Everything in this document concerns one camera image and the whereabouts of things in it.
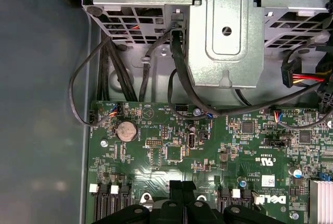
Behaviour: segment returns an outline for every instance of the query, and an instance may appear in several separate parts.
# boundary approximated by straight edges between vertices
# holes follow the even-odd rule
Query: motherboard mounting screw
[[[231,212],[233,212],[235,214],[240,213],[240,209],[238,207],[232,207],[230,210],[231,210]]]
[[[300,215],[296,211],[291,211],[290,218],[293,220],[298,220],[298,218],[300,218]]]
[[[202,207],[203,206],[203,203],[202,202],[194,202],[194,205],[196,207]]]
[[[161,56],[166,56],[167,53],[168,53],[168,50],[167,50],[166,48],[163,48],[163,49],[161,50]]]
[[[108,141],[105,140],[105,139],[101,140],[101,142],[100,142],[100,146],[101,146],[101,147],[107,147],[107,146],[108,146]]]
[[[194,116],[201,116],[201,109],[200,108],[196,108],[195,110],[193,110],[193,115]]]

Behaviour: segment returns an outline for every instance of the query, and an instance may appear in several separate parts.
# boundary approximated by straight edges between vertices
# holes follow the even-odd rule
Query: capacitor
[[[289,217],[292,219],[292,220],[298,220],[300,218],[300,215],[296,212],[296,211],[291,211],[289,213]]]
[[[242,188],[245,188],[247,185],[246,180],[241,176],[237,178],[237,182]]]
[[[288,172],[291,176],[294,176],[295,178],[302,177],[302,171],[300,169],[298,169],[297,167],[290,167]]]
[[[196,132],[196,127],[194,126],[194,124],[189,124],[188,129],[189,129],[189,131],[191,131],[193,133]]]
[[[116,133],[121,141],[130,142],[137,137],[137,125],[131,121],[123,121],[117,126]]]
[[[201,109],[200,108],[196,108],[193,110],[193,115],[194,116],[201,116]]]

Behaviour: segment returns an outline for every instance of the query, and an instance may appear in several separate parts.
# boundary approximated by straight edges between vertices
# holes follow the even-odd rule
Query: screw hole
[[[223,34],[224,36],[229,36],[229,35],[231,35],[231,33],[232,33],[232,31],[231,31],[231,28],[230,28],[230,27],[224,27],[224,28],[222,29],[222,34]]]

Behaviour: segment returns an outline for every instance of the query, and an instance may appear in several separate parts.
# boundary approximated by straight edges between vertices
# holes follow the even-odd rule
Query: white sticker
[[[275,187],[275,176],[262,176],[261,186]]]

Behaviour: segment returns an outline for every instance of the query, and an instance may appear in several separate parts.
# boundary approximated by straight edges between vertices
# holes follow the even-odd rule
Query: screw
[[[200,108],[196,108],[195,110],[193,110],[193,115],[194,116],[201,116],[201,109]]]
[[[89,6],[87,8],[87,12],[90,14],[90,15],[93,15],[95,17],[99,17],[103,14],[103,10],[99,7],[96,7],[96,6]]]
[[[203,203],[202,202],[195,202],[194,205],[196,207],[202,207],[203,206]]]
[[[238,207],[232,207],[231,212],[235,213],[235,214],[239,214],[240,213],[240,209]]]
[[[196,6],[201,5],[201,1],[200,0],[195,0],[194,5],[196,5]]]
[[[166,48],[163,48],[163,49],[161,50],[161,56],[166,56],[166,55],[167,55],[167,52],[168,52],[168,50],[167,50]]]
[[[298,218],[300,218],[300,215],[297,212],[292,211],[290,212],[290,218],[293,220],[298,220]]]
[[[101,140],[101,142],[100,142],[100,146],[101,146],[101,147],[107,147],[107,146],[108,146],[108,141],[105,140],[105,139]]]

